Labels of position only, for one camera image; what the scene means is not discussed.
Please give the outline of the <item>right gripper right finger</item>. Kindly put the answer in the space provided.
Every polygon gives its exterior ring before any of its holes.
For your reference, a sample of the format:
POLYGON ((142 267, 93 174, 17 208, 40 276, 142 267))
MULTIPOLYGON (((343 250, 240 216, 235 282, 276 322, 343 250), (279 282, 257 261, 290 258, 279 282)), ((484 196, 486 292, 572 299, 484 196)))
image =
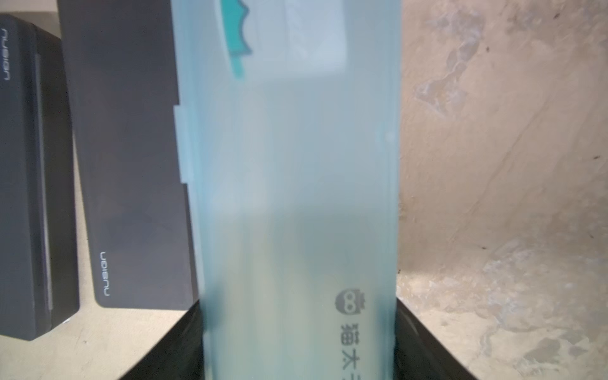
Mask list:
POLYGON ((400 299, 396 304, 393 379, 477 380, 400 299))

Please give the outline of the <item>light blue pencil case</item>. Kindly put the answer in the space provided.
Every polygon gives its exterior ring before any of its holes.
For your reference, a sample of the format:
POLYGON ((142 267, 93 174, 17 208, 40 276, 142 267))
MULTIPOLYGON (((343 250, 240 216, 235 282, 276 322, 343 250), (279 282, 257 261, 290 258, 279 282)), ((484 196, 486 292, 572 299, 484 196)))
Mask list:
POLYGON ((205 378, 393 378, 401 3, 171 10, 205 378))

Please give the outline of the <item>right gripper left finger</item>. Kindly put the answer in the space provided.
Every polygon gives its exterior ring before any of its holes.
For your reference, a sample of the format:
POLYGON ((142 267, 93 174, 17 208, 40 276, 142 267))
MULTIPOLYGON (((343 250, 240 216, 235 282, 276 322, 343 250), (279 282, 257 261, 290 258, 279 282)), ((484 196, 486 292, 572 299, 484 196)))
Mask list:
POLYGON ((203 321, 196 302, 121 379, 205 379, 203 321))

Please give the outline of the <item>black pencil case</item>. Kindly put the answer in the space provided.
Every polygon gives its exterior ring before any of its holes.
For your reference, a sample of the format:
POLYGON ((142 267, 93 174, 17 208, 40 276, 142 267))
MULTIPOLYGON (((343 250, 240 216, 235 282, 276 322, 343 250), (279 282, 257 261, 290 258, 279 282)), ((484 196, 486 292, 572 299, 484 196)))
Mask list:
POLYGON ((93 289, 107 308, 197 300, 168 1, 61 1, 93 289))
POLYGON ((1 333, 35 340, 79 310, 71 111, 61 41, 1 16, 1 333))

